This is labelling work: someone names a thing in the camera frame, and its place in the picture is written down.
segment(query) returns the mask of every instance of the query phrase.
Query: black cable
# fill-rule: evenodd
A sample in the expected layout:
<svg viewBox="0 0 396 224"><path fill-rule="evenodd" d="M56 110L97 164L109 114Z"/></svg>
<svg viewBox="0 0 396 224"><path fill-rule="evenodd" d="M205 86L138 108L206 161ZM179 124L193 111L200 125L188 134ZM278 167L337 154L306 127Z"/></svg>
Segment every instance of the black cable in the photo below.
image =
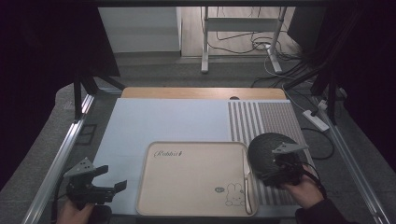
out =
<svg viewBox="0 0 396 224"><path fill-rule="evenodd" d="M269 45L269 42L251 42L251 47L256 48L256 50L260 51L265 51L268 50L268 48L265 45Z"/></svg>
<svg viewBox="0 0 396 224"><path fill-rule="evenodd" d="M303 96L303 97L309 102L309 104L311 104L313 107L315 107L317 110L319 110L319 107L318 107L317 105L315 105L314 103L312 103L312 101L311 101L308 97L306 97L306 95L300 93L300 92L297 91L297 90L292 90L292 91L295 91L295 92L297 92L299 95Z"/></svg>
<svg viewBox="0 0 396 224"><path fill-rule="evenodd" d="M210 45L209 44L209 42L207 42L207 45L210 47L210 48L212 48L212 49L222 49L222 50L225 50L225 51L228 51L228 52L231 52L231 53L235 53L235 54L246 54L246 53L249 53L249 52L251 52L251 51L253 51L253 50L255 50L255 49L250 49L250 50L247 50L247 51L233 51L233 50L230 50L230 49L224 49L224 48L218 48L218 47L213 47L212 45Z"/></svg>
<svg viewBox="0 0 396 224"><path fill-rule="evenodd" d="M335 152L335 145L334 145L334 142L332 141L332 139L331 139L329 136L327 136L325 133L320 132L320 131L318 131L318 130L316 130L316 129L302 128L301 130L302 130L302 131L311 131L311 132L315 132L315 133L320 133L321 135L323 135L324 137L326 137L327 140L329 140L330 144L332 145L332 151L330 152L329 155L327 155L327 156L325 156L325 157L313 157L313 156L311 156L313 160L324 161L324 160L327 160L327 159L331 158L332 155L334 155L334 152Z"/></svg>
<svg viewBox="0 0 396 224"><path fill-rule="evenodd" d="M282 52L282 46L279 45L280 51L276 49L276 57L281 58L283 61L290 61L290 60L302 60L303 62L306 62L306 60L300 55L301 53L298 54L288 54Z"/></svg>
<svg viewBox="0 0 396 224"><path fill-rule="evenodd" d="M271 45L270 42L256 42L256 40L258 40L258 39L270 39L270 40L272 40L273 39L272 37L259 36L259 37L256 37L256 38L253 39L254 34L258 34L258 33L252 33L251 34L250 42L251 42L251 45L252 45L253 48L254 47L257 48L259 45L264 45L264 44ZM282 45L280 44L279 41L276 41L276 43L279 45L280 48L282 48ZM268 50L268 48L264 46L263 49L258 49L258 50Z"/></svg>
<svg viewBox="0 0 396 224"><path fill-rule="evenodd" d="M254 34L260 34L260 33L264 33L264 32L253 32L253 33ZM226 40L226 39L236 38L236 37L239 37L239 36L251 35L253 33L245 33L245 34L241 34L241 35L232 35L232 36L227 36L227 37L224 37L224 38L219 38L218 34L216 34L216 37L218 38L218 40Z"/></svg>
<svg viewBox="0 0 396 224"><path fill-rule="evenodd" d="M254 7L251 7L251 9L250 9L250 14L248 15L248 17L250 17L250 16L253 15L253 11L254 11Z"/></svg>
<svg viewBox="0 0 396 224"><path fill-rule="evenodd" d="M250 88L254 88L254 85L257 82L259 82L259 81L264 81L264 80L274 79L274 78L279 78L280 80L283 80L284 78L289 77L289 75L293 75L293 73L296 73L296 72L297 72L297 75L298 75L298 74L300 74L301 72L304 71L303 70L303 71L298 72L301 69L301 66L304 66L304 64L302 62L299 62L296 65L294 65L290 70L288 70L286 72L283 72L283 73L280 73L280 74L276 74L276 76L272 76L272 77L256 77L256 80L253 81L253 83L250 85ZM270 87L275 87L278 82L274 82Z"/></svg>
<svg viewBox="0 0 396 224"><path fill-rule="evenodd" d="M319 175L317 168L315 168L315 166L313 166L312 164L310 164L308 162L304 162L304 161L299 162L299 163L310 166L315 171L315 174L318 176L318 180L320 181L320 175Z"/></svg>
<svg viewBox="0 0 396 224"><path fill-rule="evenodd" d="M58 197L58 200L60 200L62 197L66 196L66 193L62 194L61 196Z"/></svg>
<svg viewBox="0 0 396 224"><path fill-rule="evenodd" d="M301 169L303 169L303 170L302 170L302 173L303 173L304 175L308 176L308 177L311 178L313 181L315 181L315 183L317 184L317 187L318 187L320 193L323 195L323 198L324 198L324 199L327 199L327 192L326 192L326 189L325 189L324 186L321 184L321 181L319 180L319 178L316 177L316 176L314 176L314 175L312 175L311 173L309 173L308 171L306 171L304 168L301 168Z"/></svg>
<svg viewBox="0 0 396 224"><path fill-rule="evenodd" d="M306 69L307 69L307 64L301 62L301 64L300 64L296 69L294 69L295 71L292 71L291 74L288 74L288 75L286 75L286 76L280 78L278 81L274 82L274 83L271 85L271 87L272 87L272 88L276 88L277 85L278 85L280 82L284 81L285 79L290 79L290 78L296 77L296 76L300 75L300 74L301 74L303 71L305 71Z"/></svg>

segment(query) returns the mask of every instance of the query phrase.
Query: tray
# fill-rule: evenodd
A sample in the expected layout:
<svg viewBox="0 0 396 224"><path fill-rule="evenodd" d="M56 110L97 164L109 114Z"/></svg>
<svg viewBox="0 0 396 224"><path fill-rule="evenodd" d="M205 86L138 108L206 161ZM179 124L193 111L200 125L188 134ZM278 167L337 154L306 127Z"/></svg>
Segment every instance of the tray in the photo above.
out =
<svg viewBox="0 0 396 224"><path fill-rule="evenodd" d="M238 142L154 142L149 145L136 210L144 216L248 217L257 212L250 174L245 205L243 150Z"/></svg>

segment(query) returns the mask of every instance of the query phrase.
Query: wire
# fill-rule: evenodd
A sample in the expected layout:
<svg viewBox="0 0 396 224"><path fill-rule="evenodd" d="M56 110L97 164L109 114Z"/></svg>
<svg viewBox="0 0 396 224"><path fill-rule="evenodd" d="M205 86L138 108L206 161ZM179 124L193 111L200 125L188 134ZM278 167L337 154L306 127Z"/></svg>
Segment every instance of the wire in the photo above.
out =
<svg viewBox="0 0 396 224"><path fill-rule="evenodd" d="M311 131L311 132L315 132L315 133L320 133L321 135L323 135L324 137L326 137L327 140L329 140L330 144L332 145L332 151L330 152L329 155L327 155L327 156L325 156L325 157L313 157L313 156L311 156L313 160L325 161L325 160L331 158L331 157L334 155L334 152L335 152L335 145L334 145L334 142L332 141L332 139L331 139L329 136L327 136L325 133L320 132L320 131L318 131L318 130L316 130L316 129L302 128L301 130L302 130L302 131Z"/></svg>
<svg viewBox="0 0 396 224"><path fill-rule="evenodd" d="M306 70L306 64L304 64L303 62L299 62L296 65L294 65L289 71L283 72L281 74L274 74L268 71L267 67L266 67L266 60L267 58L264 59L264 68L266 70L266 72L270 75L272 75L272 77L257 77L253 83L250 85L250 88L254 88L254 85L259 82L259 81L263 81L263 80L268 80L268 79L272 79L272 78L276 78L276 77L281 77L278 81L274 82L270 87L275 88L277 86L277 84L287 78L290 79L295 79L294 77L299 75L300 73L302 73L304 70Z"/></svg>
<svg viewBox="0 0 396 224"><path fill-rule="evenodd" d="M315 174L318 177L318 181L320 181L320 175L319 175L317 168L315 168L315 166L313 166L312 164L305 162L305 161L298 162L297 164L304 164L304 165L308 165L309 167L311 167L315 171Z"/></svg>
<svg viewBox="0 0 396 224"><path fill-rule="evenodd" d="M300 162L300 163L309 165L315 171L315 173L317 173L317 176L315 176L315 175L311 174L310 172L306 171L303 168L303 174L308 176L309 178L311 178L313 181L315 181L315 183L317 184L318 190L323 195L323 198L327 199L327 192L326 192L326 189L324 188L324 186L322 185L322 183L320 181L320 176L319 176L318 170L313 165L311 165L311 164L309 164L307 162Z"/></svg>
<svg viewBox="0 0 396 224"><path fill-rule="evenodd" d="M291 97L289 96L289 94L285 91L285 88L283 88L283 85L284 84L282 84L282 90L285 92L285 94L289 97L289 99L295 104L295 105L297 105L297 103L295 103L294 101L293 101L293 99L291 99ZM305 109L304 108L302 108L300 105L297 105L301 110L303 110L303 111L305 111Z"/></svg>
<svg viewBox="0 0 396 224"><path fill-rule="evenodd" d="M224 7L221 8L221 11L222 11L223 16L225 17L225 14L224 14ZM216 12L216 17L218 17L218 16L219 16L219 7L218 7L218 10L217 10L217 12ZM239 37L239 36L250 35L250 34L251 34L251 33L246 33L246 34L242 34L242 35L232 35L232 36L228 36L228 37L225 37L225 38L219 38L219 32L216 31L216 38L217 38L218 40L226 40L226 39L232 39L232 38L236 38L236 37Z"/></svg>
<svg viewBox="0 0 396 224"><path fill-rule="evenodd" d="M273 39L272 37L259 36L259 37L256 37L256 38L253 39L254 34L258 34L258 33L252 33L251 34L250 42L251 42L252 46L254 46L254 45L263 45L263 44L267 44L268 46L271 46L270 42L256 42L256 40L258 40L258 39L270 39L270 40L272 40ZM276 41L276 43L279 44L280 48L282 48L282 45L280 44L279 41ZM269 49L269 47L267 48L267 47L264 46L264 48L260 49L260 50L268 50L268 49Z"/></svg>
<svg viewBox="0 0 396 224"><path fill-rule="evenodd" d="M252 32L252 33L245 33L245 34L241 34L241 35L232 35L232 36L227 36L227 37L223 37L223 38L219 38L218 36L218 32L216 32L216 37L218 38L218 40L226 40L226 39L232 39L232 38L236 38L239 36L244 36L244 35L251 35L251 34L260 34L260 33L264 33L264 32Z"/></svg>
<svg viewBox="0 0 396 224"><path fill-rule="evenodd" d="M202 18L202 8L200 7L200 10L201 10L201 27L202 27L202 33L204 34L205 33L205 30L204 30L204 22L203 22L203 18ZM238 52L238 51L233 51L233 50L230 50L230 49L224 49L224 48L218 48L218 47L213 47L209 42L207 42L207 45L210 47L210 48L212 48L212 49L221 49L221 50L225 50L225 51L228 51L228 52L231 52L231 53L235 53L235 54L245 54L245 53L249 53L249 52L251 52L251 51L253 51L253 50L255 50L256 48L252 48L252 49L250 49L250 50L247 50L247 51L242 51L242 52Z"/></svg>
<svg viewBox="0 0 396 224"><path fill-rule="evenodd" d="M303 60L304 58L300 55L300 53L297 54L288 54L282 51L282 46L279 45L279 50L276 49L276 57L283 59L284 61L289 61L289 60Z"/></svg>
<svg viewBox="0 0 396 224"><path fill-rule="evenodd" d="M314 106L316 109L319 109L319 107L318 107L317 105L315 105L314 103L312 103L312 101L311 101L308 97L306 97L304 94L300 93L300 92L297 91L297 90L292 90L292 91L295 91L295 92L297 92L298 94L302 95L312 106Z"/></svg>
<svg viewBox="0 0 396 224"><path fill-rule="evenodd" d="M61 196L59 196L58 198L57 198L57 200L60 200L62 197L64 197L64 196L66 196L66 193L64 193L64 194L62 194Z"/></svg>
<svg viewBox="0 0 396 224"><path fill-rule="evenodd" d="M250 15L248 15L248 17L253 17L253 11L254 11L254 7L251 7L251 9L250 9Z"/></svg>

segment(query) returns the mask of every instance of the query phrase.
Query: table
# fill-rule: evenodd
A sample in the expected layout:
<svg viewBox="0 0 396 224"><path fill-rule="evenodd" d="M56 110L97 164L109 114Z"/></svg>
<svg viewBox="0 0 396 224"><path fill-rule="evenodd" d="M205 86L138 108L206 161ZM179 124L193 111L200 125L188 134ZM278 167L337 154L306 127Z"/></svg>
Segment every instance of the table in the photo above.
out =
<svg viewBox="0 0 396 224"><path fill-rule="evenodd" d="M82 0L82 1L73 1L73 0L54 0L54 1L43 1L38 3L39 5L47 7L48 5L55 6L69 6L69 7L78 7L78 6L90 6L90 7L327 7L334 4L339 4L343 7L354 7L356 4L355 0ZM320 79L318 85L316 85L317 90L315 93L322 92L328 83L331 83L331 91L334 92L335 84L333 82L331 67L334 64L335 58L342 50L342 47L348 37L350 30L355 24L357 18L359 17L357 10L354 10L354 13L350 16L350 20L346 24L345 29L342 30L340 34L340 38L337 39L336 46L332 49L332 52L329 54L329 60L326 60L326 63L323 64L319 69L314 70L309 74L310 78L313 75L316 75L319 71L325 70L320 76L323 77ZM78 71L83 71L86 69L84 64L78 69ZM79 87L80 80L76 80L76 87ZM290 89L295 85L285 86L285 89ZM330 95L330 113L333 112L333 101L334 95ZM84 121L85 113L88 111L88 106L81 106L79 100L76 100L76 123L72 125L70 128L70 134L78 133L79 129L82 126ZM92 97L86 98L86 101L82 102L84 105L90 105L92 103ZM49 194L53 189L56 180L58 179L62 166L64 165L68 153L67 151L71 149L73 145L73 139L68 139L66 136L64 141L67 146L63 147L59 150L57 157L54 160L54 163L49 168L49 172L46 175L35 199L29 208L26 217L24 219L24 223L36 223L41 216L43 211L43 207L47 203L49 198Z"/></svg>
<svg viewBox="0 0 396 224"><path fill-rule="evenodd" d="M248 146L260 133L283 133L305 144L282 90L127 88L116 102L93 161L95 166L108 165L109 172L92 183L109 186L126 179L127 189L109 206L116 215L139 216L135 202L146 150L153 142L241 142ZM312 162L307 150L305 156ZM255 183L260 204L255 217L294 216L298 205L286 191Z"/></svg>
<svg viewBox="0 0 396 224"><path fill-rule="evenodd" d="M265 99L265 100L269 100L269 99L273 99L276 101L283 101L283 102L288 102L286 100L285 94L282 90L280 89L250 89L250 88L126 88L124 90L124 92L122 93L122 96L119 100L124 100L127 98L136 98L136 99L140 99L140 100L144 100L144 99L150 99L150 100L156 100L154 98L163 98L163 99L211 99L214 100L214 102L216 102L217 100L223 101L223 100L228 100L232 97L238 97L240 100L230 100L228 102L232 102L232 104L238 104L238 102L243 102L244 100L260 100L260 99ZM88 96L88 99L86 99L84 102L91 102L93 101L92 98L90 98L91 96ZM284 105L287 110L289 111L288 113L293 115L293 111L292 111L292 107L290 105L290 103L287 104L282 104ZM267 123L269 123L272 119L279 119L281 118L283 115L280 113L275 113L273 117L270 116L265 116L268 120ZM289 133L288 135L292 135L293 139L296 139L297 142L303 144L304 143L304 138L301 135L301 132L299 130L299 125L298 122L295 120L295 117L291 116L291 120L284 120L284 124L286 124L287 126L291 125L294 128L294 131L298 130L297 132L292 132ZM271 127L266 127L269 128L268 132L278 132L278 133L282 133L282 130L271 130ZM243 137L241 136L240 141L248 141L248 138L245 137L246 139L243 140ZM59 153L59 158L64 158L67 159L68 154L66 152L62 152L60 150ZM55 159L54 163L51 168L49 169L49 172L45 178L45 180L43 181L42 186L40 187L39 192L37 193L37 195L35 196L35 199L31 205L31 207L29 208L28 213L26 214L26 217L23 221L23 223L36 223L41 216L41 213L43 212L43 209L50 197L50 193L51 193L51 186L53 187L56 180L58 179L59 173L60 171L58 171L59 173L57 174L57 170L56 167L62 167L62 163L59 161L59 158L57 156L57 158ZM106 176L112 176L111 172L114 169L114 165L110 165L109 164L109 173L106 174ZM282 209L279 209L278 207L265 207L264 209L260 210L257 214L258 217L266 217L268 216L268 214L274 214L275 217L290 217L293 216L293 213L296 209L296 205L291 205L289 206L289 208L287 209L288 211L285 214L285 211L283 211Z"/></svg>

